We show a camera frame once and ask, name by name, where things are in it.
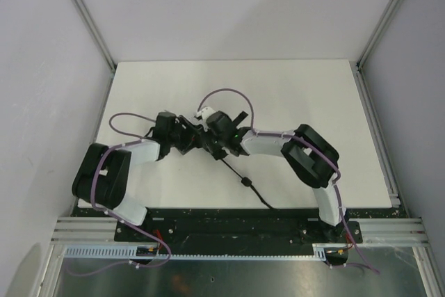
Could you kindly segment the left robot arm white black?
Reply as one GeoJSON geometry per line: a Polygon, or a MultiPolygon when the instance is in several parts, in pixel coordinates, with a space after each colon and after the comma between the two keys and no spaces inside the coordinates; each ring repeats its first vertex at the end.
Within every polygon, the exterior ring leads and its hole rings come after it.
{"type": "Polygon", "coordinates": [[[202,125],[182,115],[160,112],[154,126],[136,140],[107,146],[93,143],[72,184],[72,194],[93,208],[135,226],[143,224],[146,207],[127,193],[129,174],[136,166],[166,157],[174,147],[181,154],[200,146],[202,125]]]}

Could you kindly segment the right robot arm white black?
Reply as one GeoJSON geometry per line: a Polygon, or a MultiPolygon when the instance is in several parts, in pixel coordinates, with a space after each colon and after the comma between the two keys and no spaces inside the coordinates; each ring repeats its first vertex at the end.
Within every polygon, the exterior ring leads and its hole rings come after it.
{"type": "Polygon", "coordinates": [[[226,113],[210,107],[199,110],[195,118],[209,137],[205,148],[216,158],[228,151],[234,156],[262,154],[285,159],[298,179],[314,192],[325,238],[333,241],[341,235],[347,209],[337,185],[341,178],[339,153],[312,127],[302,124],[293,131],[259,131],[239,127],[247,118],[246,112],[232,120],[226,113]]]}

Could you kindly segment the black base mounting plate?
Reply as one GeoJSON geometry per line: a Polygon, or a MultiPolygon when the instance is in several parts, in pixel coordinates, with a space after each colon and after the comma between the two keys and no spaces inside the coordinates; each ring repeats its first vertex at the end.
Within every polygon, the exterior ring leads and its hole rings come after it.
{"type": "Polygon", "coordinates": [[[150,235],[168,245],[192,238],[290,239],[305,243],[341,243],[351,232],[359,241],[367,223],[395,224],[407,218],[401,208],[351,209],[346,222],[332,227],[321,222],[316,209],[150,209],[141,226],[132,228],[114,220],[114,239],[145,241],[150,235]]]}

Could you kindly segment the left aluminium table rail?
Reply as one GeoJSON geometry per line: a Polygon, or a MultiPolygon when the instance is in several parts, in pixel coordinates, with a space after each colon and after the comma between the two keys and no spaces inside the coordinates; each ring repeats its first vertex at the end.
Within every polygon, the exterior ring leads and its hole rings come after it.
{"type": "Polygon", "coordinates": [[[99,105],[99,113],[98,113],[97,119],[95,121],[95,126],[94,126],[94,129],[93,129],[94,131],[93,131],[92,136],[90,138],[90,141],[88,143],[89,145],[93,144],[97,140],[97,136],[98,136],[98,133],[99,133],[99,129],[101,127],[102,119],[104,117],[104,111],[105,111],[105,108],[106,108],[108,97],[110,95],[111,88],[112,88],[112,85],[113,85],[114,77],[115,77],[115,70],[112,70],[110,72],[110,74],[108,76],[108,79],[107,79],[107,82],[106,82],[104,95],[103,95],[102,100],[101,100],[100,105],[99,105]]]}

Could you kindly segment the left aluminium frame post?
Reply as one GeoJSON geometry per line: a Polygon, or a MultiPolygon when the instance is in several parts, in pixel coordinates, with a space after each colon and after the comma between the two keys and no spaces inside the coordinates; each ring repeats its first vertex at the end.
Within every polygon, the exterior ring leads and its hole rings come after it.
{"type": "Polygon", "coordinates": [[[92,41],[98,48],[99,53],[104,59],[108,69],[112,74],[115,73],[117,64],[113,60],[109,48],[107,47],[105,40],[102,34],[99,31],[98,26],[96,25],[90,11],[84,0],[71,0],[81,21],[83,22],[87,32],[90,34],[92,41]]]}

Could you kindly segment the aluminium frame post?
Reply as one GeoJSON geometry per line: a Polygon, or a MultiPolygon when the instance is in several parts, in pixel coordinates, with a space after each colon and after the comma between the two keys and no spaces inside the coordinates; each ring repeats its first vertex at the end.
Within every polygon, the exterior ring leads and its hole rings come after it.
{"type": "Polygon", "coordinates": [[[357,59],[356,66],[358,70],[361,70],[366,65],[366,62],[380,43],[403,1],[404,0],[389,0],[387,2],[370,38],[367,40],[363,51],[357,59]]]}
{"type": "Polygon", "coordinates": [[[84,0],[71,0],[81,21],[83,22],[87,32],[90,34],[92,41],[98,48],[99,53],[104,59],[108,69],[112,74],[115,73],[117,64],[113,60],[109,48],[107,47],[105,40],[102,34],[99,31],[98,26],[96,25],[90,11],[84,0]]]}

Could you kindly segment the right aluminium frame post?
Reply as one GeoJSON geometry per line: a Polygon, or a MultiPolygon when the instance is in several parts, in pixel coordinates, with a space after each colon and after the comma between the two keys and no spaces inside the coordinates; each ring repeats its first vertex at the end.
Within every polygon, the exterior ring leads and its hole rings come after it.
{"type": "Polygon", "coordinates": [[[366,65],[366,62],[380,43],[403,1],[404,0],[389,0],[387,2],[370,38],[367,40],[363,51],[357,59],[356,66],[358,70],[361,70],[366,65]]]}

